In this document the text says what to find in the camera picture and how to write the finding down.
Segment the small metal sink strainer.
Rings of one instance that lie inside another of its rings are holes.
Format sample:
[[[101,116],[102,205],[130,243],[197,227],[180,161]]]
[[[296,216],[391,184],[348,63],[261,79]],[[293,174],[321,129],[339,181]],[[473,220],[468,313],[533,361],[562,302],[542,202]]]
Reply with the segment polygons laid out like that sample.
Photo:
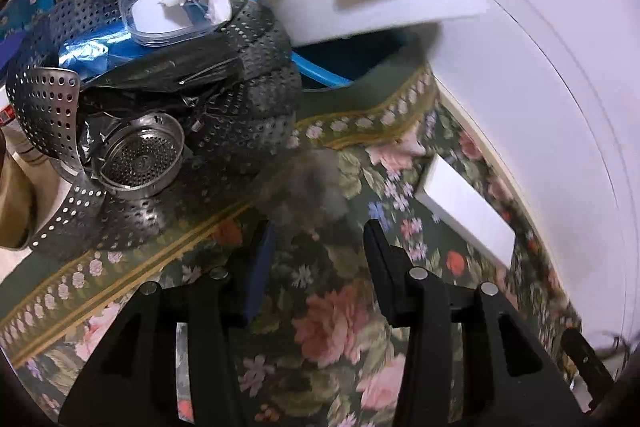
[[[108,193],[139,200],[160,193],[176,179],[183,154],[184,133],[178,121],[152,112],[121,122],[105,135],[91,168]]]

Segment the white rectangular box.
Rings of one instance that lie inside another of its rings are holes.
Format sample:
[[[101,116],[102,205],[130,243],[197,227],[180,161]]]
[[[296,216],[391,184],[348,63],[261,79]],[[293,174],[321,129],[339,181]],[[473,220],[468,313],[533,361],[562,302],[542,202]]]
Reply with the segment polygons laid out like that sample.
[[[433,156],[414,191],[414,198],[480,254],[500,267],[510,267],[514,231],[444,158]]]

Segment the perforated metal steamer basket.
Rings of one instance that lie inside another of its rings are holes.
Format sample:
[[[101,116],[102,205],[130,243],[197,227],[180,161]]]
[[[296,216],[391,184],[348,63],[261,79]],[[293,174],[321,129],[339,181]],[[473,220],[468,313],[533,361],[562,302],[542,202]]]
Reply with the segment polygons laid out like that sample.
[[[115,23],[124,0],[63,0],[38,18],[6,92],[29,141],[74,181],[34,251],[136,247],[236,202],[281,164],[302,93],[290,39],[257,2],[230,2],[221,28],[90,79],[56,66],[58,51]]]

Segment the clear plastic container lid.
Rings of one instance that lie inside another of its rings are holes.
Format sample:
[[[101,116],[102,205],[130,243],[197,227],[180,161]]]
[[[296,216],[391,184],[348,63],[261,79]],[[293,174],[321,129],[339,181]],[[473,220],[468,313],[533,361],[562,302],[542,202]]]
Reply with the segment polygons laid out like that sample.
[[[134,42],[161,48],[209,34],[228,23],[232,0],[118,0]]]

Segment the floral green table mat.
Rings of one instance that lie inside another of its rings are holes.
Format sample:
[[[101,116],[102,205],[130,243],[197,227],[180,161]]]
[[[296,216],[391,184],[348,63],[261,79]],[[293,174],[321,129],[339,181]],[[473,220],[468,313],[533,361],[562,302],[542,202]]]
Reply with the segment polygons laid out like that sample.
[[[268,284],[256,317],[232,336],[253,425],[392,422],[409,332],[388,325],[378,309],[362,246],[371,219],[443,281],[495,283],[562,376],[574,378],[560,339],[579,317],[506,184],[440,101],[431,69],[401,61],[363,87],[363,108],[350,89],[312,94],[311,115],[288,138],[290,160],[265,179],[189,159],[166,191],[169,210],[107,200],[96,245],[75,259],[33,253],[17,265],[1,285],[1,346],[44,413],[60,413],[134,288],[194,283],[266,219],[278,227]],[[416,200],[436,155],[514,228],[508,267]]]

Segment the black plastic bag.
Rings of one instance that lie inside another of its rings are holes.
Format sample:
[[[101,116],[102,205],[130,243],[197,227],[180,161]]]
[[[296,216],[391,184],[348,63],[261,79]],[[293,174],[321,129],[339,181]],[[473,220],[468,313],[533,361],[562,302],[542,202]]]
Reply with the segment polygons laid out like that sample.
[[[245,78],[240,54],[226,46],[168,46],[84,80],[79,95],[81,165],[121,122],[152,112],[188,116]]]

